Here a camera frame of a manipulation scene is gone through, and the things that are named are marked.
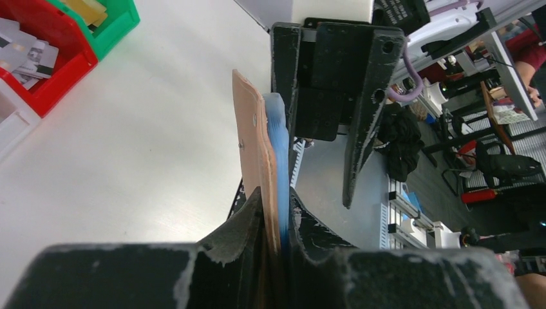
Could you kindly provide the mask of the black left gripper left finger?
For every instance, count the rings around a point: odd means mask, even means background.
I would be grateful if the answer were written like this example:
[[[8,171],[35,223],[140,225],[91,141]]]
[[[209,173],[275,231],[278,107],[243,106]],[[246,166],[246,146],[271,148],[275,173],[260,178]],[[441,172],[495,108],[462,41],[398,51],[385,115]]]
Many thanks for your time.
[[[263,212],[255,189],[197,243],[65,244],[30,263],[7,308],[254,308]]]

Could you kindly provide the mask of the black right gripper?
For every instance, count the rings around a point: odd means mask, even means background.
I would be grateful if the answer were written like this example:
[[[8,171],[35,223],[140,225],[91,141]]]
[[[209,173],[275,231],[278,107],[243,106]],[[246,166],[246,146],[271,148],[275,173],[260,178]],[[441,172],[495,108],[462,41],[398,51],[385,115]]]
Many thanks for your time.
[[[291,141],[295,129],[300,137],[333,141],[339,125],[350,125],[342,194],[349,209],[406,36],[395,27],[320,22],[304,28],[301,49],[300,42],[300,24],[272,25],[271,90],[285,103]]]

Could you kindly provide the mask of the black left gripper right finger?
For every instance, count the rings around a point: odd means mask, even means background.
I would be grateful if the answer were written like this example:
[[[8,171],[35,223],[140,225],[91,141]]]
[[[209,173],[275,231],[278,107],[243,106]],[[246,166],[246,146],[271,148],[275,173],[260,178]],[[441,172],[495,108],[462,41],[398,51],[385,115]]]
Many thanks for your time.
[[[363,250],[290,191],[291,308],[527,308],[487,250]]]

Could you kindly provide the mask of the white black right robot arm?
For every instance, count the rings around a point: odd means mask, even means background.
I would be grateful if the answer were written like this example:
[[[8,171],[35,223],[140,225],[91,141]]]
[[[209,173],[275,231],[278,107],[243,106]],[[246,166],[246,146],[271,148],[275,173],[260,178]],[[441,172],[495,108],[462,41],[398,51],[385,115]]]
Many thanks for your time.
[[[419,57],[438,60],[496,25],[481,1],[374,1],[372,19],[307,17],[269,28],[271,90],[290,139],[333,141],[347,129],[342,203],[352,205],[382,112],[400,70],[416,79]]]

